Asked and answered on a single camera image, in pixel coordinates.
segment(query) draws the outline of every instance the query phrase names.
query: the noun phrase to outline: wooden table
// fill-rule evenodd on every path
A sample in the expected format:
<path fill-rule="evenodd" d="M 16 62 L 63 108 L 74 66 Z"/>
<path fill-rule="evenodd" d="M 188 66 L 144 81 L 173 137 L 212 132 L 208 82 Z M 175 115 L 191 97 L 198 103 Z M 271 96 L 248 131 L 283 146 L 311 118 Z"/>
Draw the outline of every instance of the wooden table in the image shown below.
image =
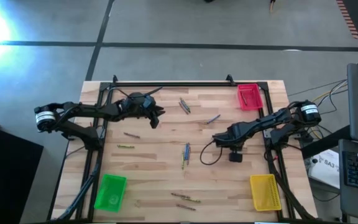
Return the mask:
<path fill-rule="evenodd" d="M 288 105 L 283 81 L 267 81 L 273 110 Z M 100 82 L 84 82 L 80 101 L 95 104 Z M 125 87 L 126 93 L 148 92 L 155 87 Z M 160 116 L 160 124 L 152 129 L 147 119 L 125 119 L 109 123 L 104 147 L 101 176 L 104 174 L 127 177 L 127 187 L 120 212 L 94 211 L 94 222 L 254 222 L 277 221 L 275 212 L 257 212 L 253 206 L 249 177 L 268 174 L 262 133 L 257 133 L 244 144 L 242 163 L 228 161 L 230 150 L 224 149 L 222 158 L 212 166 L 202 165 L 200 152 L 215 133 L 238 121 L 253 121 L 257 111 L 239 109 L 236 87 L 164 87 L 155 93 L 159 106 L 166 113 Z M 182 97 L 190 106 L 186 115 L 179 107 Z M 113 101 L 124 98 L 114 91 Z M 207 125 L 205 122 L 217 114 L 221 117 Z M 91 118 L 77 118 L 76 123 L 89 126 Z M 141 136 L 141 139 L 125 136 L 123 132 Z M 181 169 L 181 152 L 186 142 L 191 144 L 190 165 Z M 118 148 L 117 144 L 135 146 L 134 149 Z M 68 153 L 83 143 L 73 141 Z M 211 145 L 203 154 L 203 160 L 213 161 L 220 149 Z M 299 150 L 286 148 L 283 156 L 290 188 L 300 203 L 317 217 L 308 177 Z M 58 186 L 52 218 L 61 215 L 77 195 L 83 175 L 86 150 L 78 151 L 65 160 Z M 88 191 L 83 216 L 88 212 Z M 189 195 L 201 203 L 186 202 L 171 192 Z M 282 192 L 281 200 L 285 217 L 287 208 Z M 176 207 L 176 203 L 196 208 L 190 211 Z"/>

